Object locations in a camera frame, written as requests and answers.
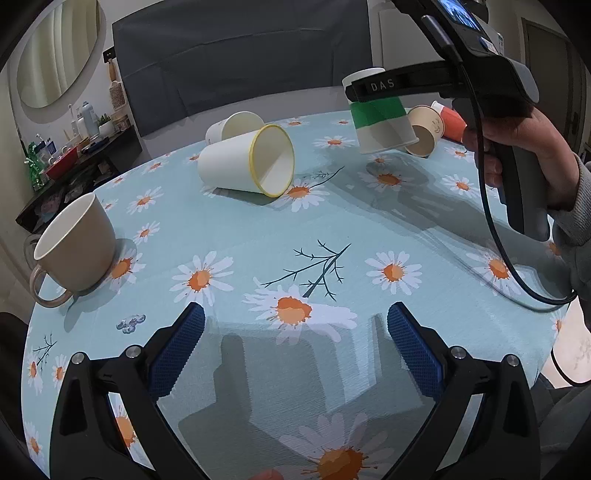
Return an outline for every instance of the blue gripper pad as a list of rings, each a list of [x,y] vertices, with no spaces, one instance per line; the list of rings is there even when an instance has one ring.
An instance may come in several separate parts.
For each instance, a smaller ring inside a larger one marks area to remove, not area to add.
[[[396,304],[388,311],[388,332],[421,393],[438,401],[443,393],[443,367],[407,314]]]
[[[169,395],[203,334],[205,312],[195,304],[158,354],[148,374],[148,393],[156,401]]]

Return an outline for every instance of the human hand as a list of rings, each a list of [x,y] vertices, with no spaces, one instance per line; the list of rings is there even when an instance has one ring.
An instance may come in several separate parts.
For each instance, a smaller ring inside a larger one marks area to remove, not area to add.
[[[485,118],[482,131],[485,139],[535,153],[548,182],[548,206],[572,210],[579,188],[579,164],[566,140],[542,112],[534,108],[531,118]],[[474,130],[466,129],[462,141],[468,150],[477,152]],[[485,151],[490,147],[485,140]],[[503,166],[498,158],[486,154],[484,171],[487,185],[503,185]]]

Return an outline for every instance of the metal screw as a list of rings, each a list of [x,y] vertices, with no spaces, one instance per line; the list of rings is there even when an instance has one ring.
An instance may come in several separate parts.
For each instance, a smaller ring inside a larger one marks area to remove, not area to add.
[[[128,347],[127,350],[125,351],[125,356],[127,358],[137,358],[137,357],[139,357],[141,352],[142,352],[142,349],[139,346],[132,345],[132,346]]]
[[[82,352],[75,353],[72,355],[72,363],[74,365],[80,365],[84,360],[84,354]]]
[[[519,359],[515,355],[507,355],[507,363],[512,367],[517,367]]]
[[[462,358],[466,358],[467,352],[461,346],[453,346],[452,347],[452,356],[461,360]]]

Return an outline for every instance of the black cable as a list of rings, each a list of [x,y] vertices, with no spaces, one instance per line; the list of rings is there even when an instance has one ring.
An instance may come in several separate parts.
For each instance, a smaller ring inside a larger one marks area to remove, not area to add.
[[[477,141],[478,141],[478,152],[477,152],[477,154],[478,154],[478,157],[477,157],[478,182],[480,185],[480,196],[482,198],[482,207],[484,208],[484,215],[486,218],[486,223],[488,224],[488,228],[491,231],[492,239],[495,241],[495,245],[501,255],[501,258],[503,259],[503,262],[505,262],[505,265],[509,269],[509,272],[511,272],[511,275],[513,275],[513,278],[515,279],[515,281],[519,284],[519,286],[530,297],[532,297],[542,303],[546,303],[548,305],[556,305],[556,306],[566,305],[567,303],[570,303],[575,298],[577,298],[576,292],[573,292],[571,295],[569,295],[565,299],[550,299],[548,297],[544,297],[543,295],[540,295],[539,293],[532,290],[527,285],[527,283],[525,283],[523,281],[523,279],[519,276],[519,274],[515,270],[513,263],[509,259],[509,255],[507,255],[507,252],[505,252],[505,248],[503,247],[501,239],[499,238],[499,234],[496,231],[495,223],[492,220],[491,208],[488,204],[488,197],[486,196],[486,183],[485,183],[485,176],[484,176],[484,157],[485,157],[484,134],[482,132],[482,118],[480,117],[480,105],[478,103],[478,98],[476,97],[476,92],[474,90],[474,86],[472,85],[472,82],[470,81],[470,77],[468,76],[466,68],[464,67],[464,65],[462,63],[458,64],[457,66],[460,69],[460,72],[462,73],[464,82],[466,83],[466,87],[468,88],[468,91],[470,92],[470,101],[472,103],[472,109],[474,110],[474,120],[476,122],[476,137],[477,137]]]

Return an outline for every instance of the door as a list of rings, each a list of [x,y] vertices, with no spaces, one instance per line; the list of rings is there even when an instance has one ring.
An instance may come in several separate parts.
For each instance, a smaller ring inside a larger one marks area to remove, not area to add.
[[[538,108],[578,152],[583,134],[587,79],[584,64],[568,38],[523,19],[525,64],[540,91]]]

